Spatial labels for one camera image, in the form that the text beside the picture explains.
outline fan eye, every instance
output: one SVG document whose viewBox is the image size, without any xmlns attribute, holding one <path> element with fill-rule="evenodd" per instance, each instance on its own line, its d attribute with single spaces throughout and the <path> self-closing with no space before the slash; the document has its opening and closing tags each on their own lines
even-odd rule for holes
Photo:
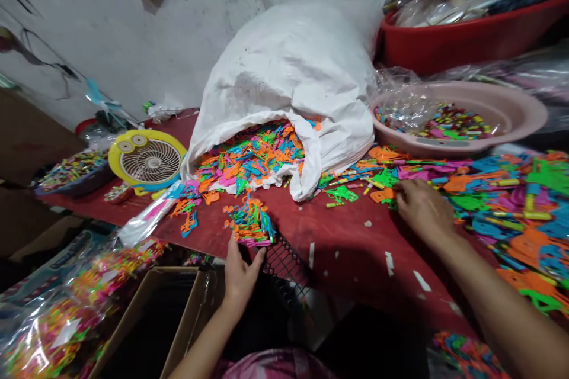
<svg viewBox="0 0 569 379">
<path fill-rule="evenodd" d="M 119 149 L 122 152 L 129 153 L 134 149 L 134 146 L 130 142 L 123 141 L 119 143 Z"/>
<path fill-rule="evenodd" d="M 142 146 L 146 144 L 146 138 L 142 135 L 134 135 L 130 140 L 136 146 Z"/>
</svg>

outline fan grille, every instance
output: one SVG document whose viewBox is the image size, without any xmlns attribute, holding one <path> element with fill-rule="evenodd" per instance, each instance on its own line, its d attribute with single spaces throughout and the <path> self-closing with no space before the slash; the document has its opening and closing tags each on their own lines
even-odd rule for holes
<svg viewBox="0 0 569 379">
<path fill-rule="evenodd" d="M 180 163 L 178 150 L 158 139 L 149 139 L 146 145 L 120 156 L 124 172 L 130 178 L 146 184 L 157 184 L 173 178 L 180 170 Z"/>
</svg>

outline person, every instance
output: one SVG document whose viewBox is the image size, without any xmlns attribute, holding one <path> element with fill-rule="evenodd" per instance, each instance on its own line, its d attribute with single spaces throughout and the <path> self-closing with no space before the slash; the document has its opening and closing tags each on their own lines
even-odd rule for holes
<svg viewBox="0 0 569 379">
<path fill-rule="evenodd" d="M 454 228 L 452 206 L 428 183 L 401 181 L 395 187 L 399 213 L 436 254 L 470 303 L 484 337 L 513 378 L 569 378 L 569 336 L 505 282 Z M 231 239 L 225 298 L 171 379 L 211 377 L 233 328 L 243 315 L 263 264 L 265 249 L 249 266 Z M 299 349 L 251 354 L 226 377 L 333 377 Z"/>
</svg>

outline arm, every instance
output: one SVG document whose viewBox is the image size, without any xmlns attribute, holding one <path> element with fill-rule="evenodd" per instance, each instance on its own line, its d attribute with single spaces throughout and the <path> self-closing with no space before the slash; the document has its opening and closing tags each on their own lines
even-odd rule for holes
<svg viewBox="0 0 569 379">
<path fill-rule="evenodd" d="M 455 233 L 452 206 L 421 180 L 402 181 L 396 190 L 402 217 L 454 277 L 508 372 L 521 379 L 569 377 L 569 336 Z"/>
<path fill-rule="evenodd" d="M 225 262 L 225 296 L 188 354 L 170 375 L 170 379 L 209 378 L 225 345 L 241 319 L 251 298 L 267 249 L 257 252 L 248 266 L 231 236 Z"/>
</svg>

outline white wall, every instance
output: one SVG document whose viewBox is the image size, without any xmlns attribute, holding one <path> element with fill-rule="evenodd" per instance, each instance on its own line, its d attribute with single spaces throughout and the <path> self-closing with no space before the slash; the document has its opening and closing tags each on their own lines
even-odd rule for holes
<svg viewBox="0 0 569 379">
<path fill-rule="evenodd" d="M 14 0 L 0 0 L 0 23 L 17 34 L 21 26 L 12 17 L 22 22 L 142 119 L 149 99 L 199 106 L 212 66 L 239 28 L 284 1 L 165 0 L 153 14 L 140 0 L 30 0 L 39 11 L 33 17 Z M 59 61 L 33 38 L 32 48 L 45 62 Z M 31 66 L 18 53 L 0 54 L 0 72 L 29 87 L 30 99 L 66 127 L 96 110 L 80 83 L 70 85 L 69 99 L 55 100 L 65 95 L 59 72 Z"/>
</svg>

